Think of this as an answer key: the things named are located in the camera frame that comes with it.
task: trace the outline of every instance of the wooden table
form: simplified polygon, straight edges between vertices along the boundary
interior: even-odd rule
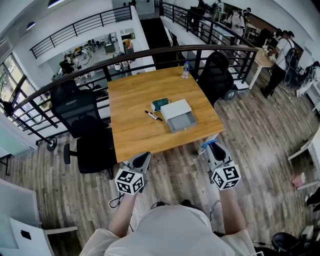
[[[258,49],[259,51],[256,53],[256,56],[254,59],[254,62],[257,63],[258,65],[258,69],[256,70],[254,77],[249,85],[250,90],[254,86],[262,68],[271,68],[274,65],[274,63],[269,59],[269,57],[265,53],[264,49],[262,48],[258,48]]]
[[[141,152],[157,153],[202,138],[214,139],[224,125],[191,75],[182,78],[183,68],[173,67],[146,72],[108,83],[111,127],[118,163]],[[171,133],[165,121],[154,120],[152,101],[185,99],[197,125]]]

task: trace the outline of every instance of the cable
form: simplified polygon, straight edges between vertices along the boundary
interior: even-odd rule
[[[112,208],[112,209],[115,209],[117,208],[119,205],[120,205],[120,202],[121,202],[121,198],[124,197],[125,193],[122,193],[119,192],[119,196],[115,199],[112,199],[111,201],[109,201],[109,207]],[[116,204],[116,206],[111,206],[111,203],[118,200],[118,203]]]
[[[268,244],[268,243],[265,243],[265,242],[252,242],[252,243],[258,244],[258,245],[261,245],[261,246],[272,246],[273,247],[272,244]]]
[[[212,221],[212,216],[211,216],[211,215],[212,215],[212,213],[214,212],[214,209],[215,209],[216,204],[217,204],[217,203],[220,203],[220,202],[221,202],[220,199],[217,200],[217,201],[215,201],[215,203],[214,203],[214,205],[213,205],[213,208],[212,208],[212,211],[210,212],[210,216],[209,216],[209,217],[210,217],[210,218],[209,218],[210,221]]]
[[[169,206],[169,205],[170,205],[170,203],[159,201],[159,202],[155,202],[155,203],[151,206],[151,209],[150,209],[150,210],[156,208],[155,206],[156,206],[158,203],[163,203],[165,206]]]

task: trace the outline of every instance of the black office chair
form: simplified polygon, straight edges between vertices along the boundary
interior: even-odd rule
[[[94,92],[75,89],[75,84],[74,80],[69,80],[51,92],[52,113],[73,138],[79,138],[76,152],[70,150],[69,143],[64,146],[64,163],[69,165],[70,156],[75,156],[80,173],[92,174],[107,169],[108,178],[112,180],[113,166],[117,163],[112,129],[100,118]]]
[[[274,234],[271,242],[274,249],[282,255],[295,255],[300,250],[299,240],[285,232]]]
[[[211,105],[223,97],[233,86],[228,59],[220,52],[213,52],[206,60],[202,74],[197,83]]]

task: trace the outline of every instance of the person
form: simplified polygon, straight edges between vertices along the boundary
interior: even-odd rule
[[[267,98],[269,95],[273,94],[274,89],[281,83],[281,81],[286,77],[286,71],[288,65],[286,62],[286,56],[288,52],[295,47],[293,39],[295,35],[292,31],[288,32],[288,38],[280,39],[279,43],[273,48],[272,51],[268,53],[268,56],[279,54],[276,59],[275,65],[273,66],[272,75],[270,77],[269,84],[266,88],[261,88],[262,95]]]
[[[298,90],[296,90],[296,96],[299,97],[301,95],[304,95],[312,85],[316,87],[319,82],[320,82],[320,63],[319,61],[316,61],[311,65],[310,72],[306,77],[304,84]]]
[[[71,59],[70,59],[67,55],[64,55],[64,59],[65,59],[69,64],[71,64]]]
[[[245,28],[245,20],[244,18],[239,14],[239,9],[234,8],[232,9],[232,15],[229,16],[227,21],[229,24],[232,25],[231,30],[233,30],[237,35],[240,37],[244,34],[244,28]],[[233,46],[235,44],[235,37],[232,37],[231,39],[231,45]]]
[[[248,7],[247,9],[244,9],[242,11],[242,16],[243,16],[245,24],[248,24],[250,22],[250,20],[249,20],[249,14],[250,13],[251,13],[251,8],[250,7]]]
[[[198,13],[201,15],[204,15],[206,12],[206,4],[205,4],[204,0],[198,0],[198,1],[199,1],[198,7],[197,7],[197,9],[199,10]]]
[[[212,232],[208,217],[189,200],[181,205],[158,203],[142,216],[135,232],[128,234],[137,194],[125,194],[107,229],[96,230],[80,256],[255,254],[236,191],[230,188],[219,193],[226,234],[221,238]]]
[[[310,205],[315,205],[320,203],[320,187],[316,190],[316,192],[313,194],[309,194],[305,197],[304,199],[305,205],[310,206]],[[318,204],[314,209],[313,212],[320,211],[320,204]]]

